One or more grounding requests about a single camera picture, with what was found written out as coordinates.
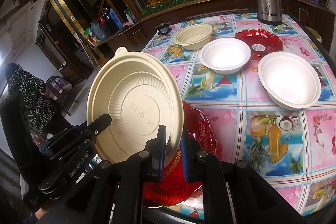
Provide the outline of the colourful fruit tablecloth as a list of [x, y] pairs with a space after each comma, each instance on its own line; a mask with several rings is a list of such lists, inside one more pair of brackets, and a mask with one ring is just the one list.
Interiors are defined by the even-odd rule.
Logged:
[[[280, 26], [260, 23], [254, 13], [214, 15], [171, 26], [154, 35], [144, 52], [161, 60], [175, 78], [183, 100], [208, 118], [222, 161], [245, 160], [300, 214], [324, 222], [335, 211], [335, 70], [333, 61], [298, 20], [282, 16]], [[232, 38], [245, 30], [279, 37], [282, 49], [304, 58], [321, 83], [317, 103], [307, 110], [284, 110], [268, 96], [258, 77], [259, 53], [238, 73], [218, 75], [203, 66], [199, 51], [175, 43], [181, 29], [212, 25], [213, 39]]]

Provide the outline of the small black jar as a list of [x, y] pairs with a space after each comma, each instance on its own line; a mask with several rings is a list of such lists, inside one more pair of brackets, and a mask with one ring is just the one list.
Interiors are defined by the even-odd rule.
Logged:
[[157, 34], [159, 34], [160, 36], [167, 35], [167, 34], [169, 34], [171, 32], [171, 28], [165, 22], [160, 23], [159, 25], [157, 25], [156, 29], [157, 29]]

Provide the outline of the blue container on shelf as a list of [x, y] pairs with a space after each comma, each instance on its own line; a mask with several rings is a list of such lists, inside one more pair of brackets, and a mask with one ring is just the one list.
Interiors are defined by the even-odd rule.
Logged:
[[118, 18], [117, 14], [114, 12], [114, 10], [112, 8], [109, 9], [109, 16], [114, 21], [116, 26], [118, 26], [118, 28], [121, 30], [123, 28], [123, 23]]

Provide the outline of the beige bowl on table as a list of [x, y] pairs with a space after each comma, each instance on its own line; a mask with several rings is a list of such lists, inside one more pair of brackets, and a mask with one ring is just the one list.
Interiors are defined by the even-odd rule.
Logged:
[[186, 50], [199, 50], [210, 42], [214, 32], [210, 24], [195, 24], [181, 29], [175, 36], [175, 43]]

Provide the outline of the white foam plate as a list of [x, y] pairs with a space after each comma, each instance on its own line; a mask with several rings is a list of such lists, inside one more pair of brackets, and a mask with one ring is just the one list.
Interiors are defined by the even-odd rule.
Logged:
[[318, 73], [294, 53], [265, 55], [258, 64], [258, 77], [271, 100], [286, 110], [310, 108], [321, 95]]

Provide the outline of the beige ribbed bowl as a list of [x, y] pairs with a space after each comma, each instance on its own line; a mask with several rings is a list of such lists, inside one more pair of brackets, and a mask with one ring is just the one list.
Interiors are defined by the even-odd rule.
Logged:
[[112, 163], [142, 151], [166, 128], [165, 165], [173, 160], [184, 124], [178, 85], [156, 57], [120, 47], [96, 75], [88, 95], [87, 122], [109, 114], [112, 123], [96, 138], [96, 151]]

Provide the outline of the green stool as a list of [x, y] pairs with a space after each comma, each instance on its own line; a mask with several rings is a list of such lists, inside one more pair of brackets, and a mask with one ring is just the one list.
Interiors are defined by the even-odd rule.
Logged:
[[322, 43], [321, 35], [314, 29], [306, 26], [306, 29], [320, 42]]

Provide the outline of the white foam bowl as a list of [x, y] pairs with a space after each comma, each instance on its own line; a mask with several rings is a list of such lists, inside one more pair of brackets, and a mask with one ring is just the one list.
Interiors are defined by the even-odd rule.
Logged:
[[201, 63], [219, 75], [232, 75], [250, 60], [248, 44], [235, 38], [220, 38], [206, 44], [199, 53]]

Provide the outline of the wooden sideboard counter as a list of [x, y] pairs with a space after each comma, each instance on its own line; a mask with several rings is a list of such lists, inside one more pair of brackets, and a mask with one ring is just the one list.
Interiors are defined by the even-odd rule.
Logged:
[[[282, 12], [293, 16], [301, 25], [316, 30], [322, 46], [329, 51], [333, 40], [335, 13], [307, 0], [281, 0]], [[147, 16], [126, 30], [110, 36], [105, 43], [115, 51], [124, 46], [131, 51], [143, 50], [162, 22], [176, 24], [210, 15], [255, 12], [256, 0], [198, 0]]]

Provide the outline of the red scalloped plate with sticker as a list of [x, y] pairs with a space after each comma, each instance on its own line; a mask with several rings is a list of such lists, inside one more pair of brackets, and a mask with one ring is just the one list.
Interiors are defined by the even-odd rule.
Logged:
[[283, 51], [283, 42], [268, 31], [243, 30], [236, 33], [234, 38], [242, 40], [250, 47], [252, 60], [261, 60], [269, 53]]

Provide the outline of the person in dark clothes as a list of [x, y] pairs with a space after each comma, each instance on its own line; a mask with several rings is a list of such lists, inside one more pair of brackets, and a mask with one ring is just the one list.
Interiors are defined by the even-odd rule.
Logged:
[[38, 135], [56, 135], [72, 128], [62, 115], [60, 105], [46, 96], [46, 83], [23, 70], [16, 63], [9, 63], [5, 69], [10, 103], [23, 107], [12, 112], [3, 111], [2, 125], [7, 144], [26, 181], [41, 182], [50, 174], [48, 160], [41, 155], [32, 140], [30, 129]]

